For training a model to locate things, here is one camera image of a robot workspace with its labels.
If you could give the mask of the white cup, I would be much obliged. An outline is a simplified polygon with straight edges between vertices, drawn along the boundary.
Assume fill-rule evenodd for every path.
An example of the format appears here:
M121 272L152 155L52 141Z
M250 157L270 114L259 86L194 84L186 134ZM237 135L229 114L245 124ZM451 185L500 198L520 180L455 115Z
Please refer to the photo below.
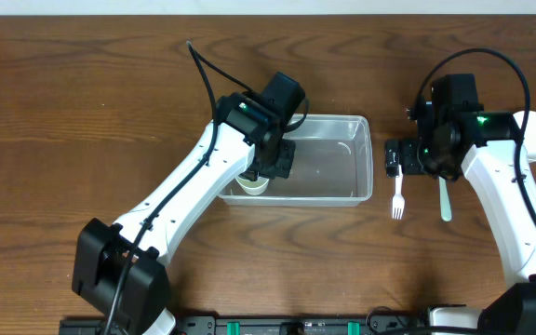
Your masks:
M259 177L255 181L250 181L245 178L237 176L235 178L236 182L243 189L243 191L249 195L260 195L262 194L269 184L269 179L264 177Z

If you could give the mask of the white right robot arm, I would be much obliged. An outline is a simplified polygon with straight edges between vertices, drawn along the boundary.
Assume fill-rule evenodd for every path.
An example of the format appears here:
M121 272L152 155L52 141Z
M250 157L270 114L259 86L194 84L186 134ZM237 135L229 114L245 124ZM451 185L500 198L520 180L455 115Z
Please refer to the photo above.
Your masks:
M467 179L500 251L507 290L491 305L431 308L415 334L536 334L536 181L525 115L486 113L469 100L428 101L412 114L415 139L388 140L385 168L395 187L409 175Z

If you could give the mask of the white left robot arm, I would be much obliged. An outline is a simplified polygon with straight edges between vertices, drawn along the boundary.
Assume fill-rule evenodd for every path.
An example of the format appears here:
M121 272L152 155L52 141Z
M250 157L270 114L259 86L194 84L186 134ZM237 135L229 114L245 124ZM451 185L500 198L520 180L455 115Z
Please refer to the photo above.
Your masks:
M304 93L246 91L211 103L212 119L193 150L144 200L111 225L92 219L77 239L72 289L104 313L98 334L169 334L169 266L179 244L219 192L237 177L288 177L295 144L285 134L307 108Z

